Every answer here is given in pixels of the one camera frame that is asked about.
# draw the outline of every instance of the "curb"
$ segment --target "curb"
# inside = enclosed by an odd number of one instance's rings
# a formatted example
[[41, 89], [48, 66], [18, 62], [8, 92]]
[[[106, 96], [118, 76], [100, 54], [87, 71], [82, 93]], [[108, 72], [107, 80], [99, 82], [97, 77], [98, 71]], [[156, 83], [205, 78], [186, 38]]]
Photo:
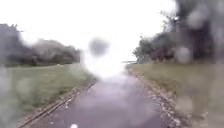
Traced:
[[32, 113], [31, 113], [27, 117], [22, 118], [19, 121], [17, 128], [24, 128], [25, 126], [27, 126], [35, 121], [38, 121], [38, 120], [42, 119], [43, 117], [46, 117], [47, 115], [54, 112], [61, 105], [65, 104], [68, 101], [73, 100], [75, 97], [77, 97], [81, 93], [89, 90], [95, 83], [96, 83], [96, 81], [92, 82], [86, 88], [81, 89], [80, 91], [76, 91], [76, 89], [73, 88], [71, 91], [60, 96], [60, 98], [58, 100], [56, 100], [54, 103], [48, 105], [47, 107], [45, 107], [43, 109], [40, 108], [39, 110], [36, 110], [36, 112], [34, 112], [34, 116], [30, 116], [30, 115], [32, 115]]
[[172, 95], [169, 95], [166, 91], [159, 88], [156, 82], [148, 81], [143, 76], [139, 75], [137, 72], [129, 69], [128, 72], [135, 76], [140, 82], [142, 82], [143, 86], [151, 90], [161, 99], [160, 106], [162, 107], [163, 111], [166, 115], [171, 119], [174, 123], [172, 124], [171, 128], [182, 128], [182, 127], [189, 127], [188, 120], [186, 117], [175, 110], [175, 101]]

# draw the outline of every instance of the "grass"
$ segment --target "grass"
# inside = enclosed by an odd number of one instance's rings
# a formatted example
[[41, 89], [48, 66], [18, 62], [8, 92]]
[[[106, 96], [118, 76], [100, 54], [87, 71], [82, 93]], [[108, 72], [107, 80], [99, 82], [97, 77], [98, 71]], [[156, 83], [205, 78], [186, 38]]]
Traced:
[[223, 108], [224, 103], [220, 102], [222, 98], [219, 96], [223, 94], [220, 93], [224, 83], [222, 64], [134, 64], [129, 68], [146, 80], [156, 82], [160, 88], [172, 92], [181, 101], [177, 103], [180, 109], [191, 104], [192, 108], [188, 110], [193, 117], [200, 117], [207, 110], [218, 111], [218, 108]]
[[211, 64], [134, 64], [131, 69], [145, 79], [155, 81], [160, 87], [178, 94], [181, 88], [188, 92], [205, 87], [212, 78]]
[[94, 81], [80, 64], [15, 67], [6, 71], [23, 115], [54, 102], [73, 88], [80, 91]]

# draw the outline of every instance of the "treeline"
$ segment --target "treeline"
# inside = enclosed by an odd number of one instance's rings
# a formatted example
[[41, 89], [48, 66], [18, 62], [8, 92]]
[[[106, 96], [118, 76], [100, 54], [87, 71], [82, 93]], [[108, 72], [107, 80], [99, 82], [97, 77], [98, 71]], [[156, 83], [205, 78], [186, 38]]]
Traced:
[[16, 25], [0, 24], [0, 64], [4, 66], [44, 66], [80, 61], [80, 51], [55, 40], [39, 40], [24, 45]]
[[141, 38], [134, 54], [139, 62], [223, 60], [224, 1], [175, 0], [175, 15], [167, 17], [164, 31], [151, 39]]

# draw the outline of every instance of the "wet road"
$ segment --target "wet road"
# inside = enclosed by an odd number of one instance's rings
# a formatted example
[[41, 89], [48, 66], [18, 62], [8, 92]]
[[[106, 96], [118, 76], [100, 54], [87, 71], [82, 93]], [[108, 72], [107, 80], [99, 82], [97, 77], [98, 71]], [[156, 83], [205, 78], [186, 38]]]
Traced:
[[31, 128], [166, 128], [153, 94], [128, 75], [97, 82]]

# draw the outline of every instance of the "sky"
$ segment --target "sky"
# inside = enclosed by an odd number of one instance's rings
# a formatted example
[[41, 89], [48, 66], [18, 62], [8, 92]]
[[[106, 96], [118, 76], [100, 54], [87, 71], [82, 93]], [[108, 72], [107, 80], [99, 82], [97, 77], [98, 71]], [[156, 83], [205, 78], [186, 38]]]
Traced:
[[171, 0], [0, 0], [0, 23], [18, 24], [28, 44], [54, 39], [86, 49], [94, 37], [106, 40], [123, 60], [140, 36], [162, 31], [161, 11], [174, 12]]

